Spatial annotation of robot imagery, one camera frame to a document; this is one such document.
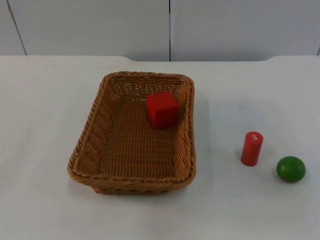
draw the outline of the table surface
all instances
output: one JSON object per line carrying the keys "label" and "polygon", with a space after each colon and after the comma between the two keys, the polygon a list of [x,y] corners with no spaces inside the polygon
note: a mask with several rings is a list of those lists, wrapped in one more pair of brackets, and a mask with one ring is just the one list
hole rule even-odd
{"label": "table surface", "polygon": [[[194,80],[197,173],[160,196],[101,195],[67,163],[99,83],[116,71]],[[308,240],[320,235],[320,57],[258,62],[136,62],[103,56],[0,56],[2,239]],[[246,132],[264,136],[244,166]],[[303,180],[275,168],[301,158]]]}

